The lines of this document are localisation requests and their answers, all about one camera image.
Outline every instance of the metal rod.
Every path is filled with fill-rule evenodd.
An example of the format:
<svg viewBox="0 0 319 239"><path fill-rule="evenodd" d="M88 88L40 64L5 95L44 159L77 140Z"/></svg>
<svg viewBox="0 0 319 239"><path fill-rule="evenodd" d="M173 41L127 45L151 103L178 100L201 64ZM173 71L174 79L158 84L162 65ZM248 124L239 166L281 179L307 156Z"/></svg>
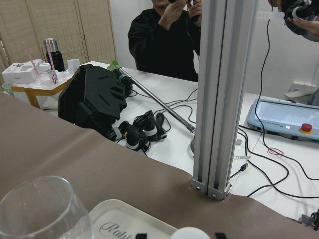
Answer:
<svg viewBox="0 0 319 239"><path fill-rule="evenodd" d="M152 92L150 92L147 88L145 88L140 82L138 82L136 79L134 79L133 76L131 76L129 73L127 73L123 68L120 68L119 71L130 77L134 84L137 85L142 91L144 91L146 94L148 94L153 100L155 100L157 103L159 103L165 110L167 110L175 119L177 119L179 122L181 122L186 128L191 132L195 133L196 128L192 126L189 122L184 120L179 114L177 114L175 111L173 111L168 105L166 105L163 101L161 101L157 96L155 96Z"/></svg>

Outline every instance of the black jacket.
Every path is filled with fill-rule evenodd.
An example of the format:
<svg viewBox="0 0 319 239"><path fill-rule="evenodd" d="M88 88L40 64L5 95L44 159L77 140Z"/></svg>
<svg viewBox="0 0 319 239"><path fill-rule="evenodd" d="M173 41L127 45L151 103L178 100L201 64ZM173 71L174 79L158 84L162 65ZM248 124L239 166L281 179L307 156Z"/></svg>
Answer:
<svg viewBox="0 0 319 239"><path fill-rule="evenodd" d="M137 69L198 81L193 50L199 54L200 28L193 24L186 11L169 31L159 25L159 20L160 15L155 9L147 9L132 21L129 49Z"/></svg>

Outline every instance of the person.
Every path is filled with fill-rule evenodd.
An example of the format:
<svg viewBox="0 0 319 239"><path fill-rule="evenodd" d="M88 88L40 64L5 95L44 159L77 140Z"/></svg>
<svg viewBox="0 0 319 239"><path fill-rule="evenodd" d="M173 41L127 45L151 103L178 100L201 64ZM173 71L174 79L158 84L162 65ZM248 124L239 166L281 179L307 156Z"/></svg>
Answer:
<svg viewBox="0 0 319 239"><path fill-rule="evenodd" d="M278 11L283 11L283 1L284 0L268 0L269 4L278 7ZM304 38L319 42L319 16L314 16L311 20L304 20L302 18L288 18L288 21L292 22L294 25L306 30L303 35Z"/></svg>
<svg viewBox="0 0 319 239"><path fill-rule="evenodd" d="M198 81L194 50L199 54L202 1L152 0L131 24L129 50L138 70ZM183 10L185 5L189 12ZM191 17L198 16L193 22Z"/></svg>

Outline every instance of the white tray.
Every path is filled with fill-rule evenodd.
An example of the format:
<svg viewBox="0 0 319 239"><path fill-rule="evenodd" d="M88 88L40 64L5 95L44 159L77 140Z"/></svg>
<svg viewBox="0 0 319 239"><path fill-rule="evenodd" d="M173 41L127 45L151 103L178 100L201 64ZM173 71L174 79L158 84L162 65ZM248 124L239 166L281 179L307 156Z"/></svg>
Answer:
<svg viewBox="0 0 319 239"><path fill-rule="evenodd" d="M177 230L169 224L116 199L99 203L89 216L94 239L135 239L146 233L148 239L170 239Z"/></svg>

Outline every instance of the red emergency stop button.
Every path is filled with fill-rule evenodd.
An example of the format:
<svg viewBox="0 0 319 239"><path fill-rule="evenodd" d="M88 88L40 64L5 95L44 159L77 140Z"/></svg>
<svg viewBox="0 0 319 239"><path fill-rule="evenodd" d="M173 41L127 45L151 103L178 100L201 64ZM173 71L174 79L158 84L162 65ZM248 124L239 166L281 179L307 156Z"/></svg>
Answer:
<svg viewBox="0 0 319 239"><path fill-rule="evenodd" d="M303 125L300 128L300 131L302 133L312 133L313 132L313 126L308 123L303 123Z"/></svg>

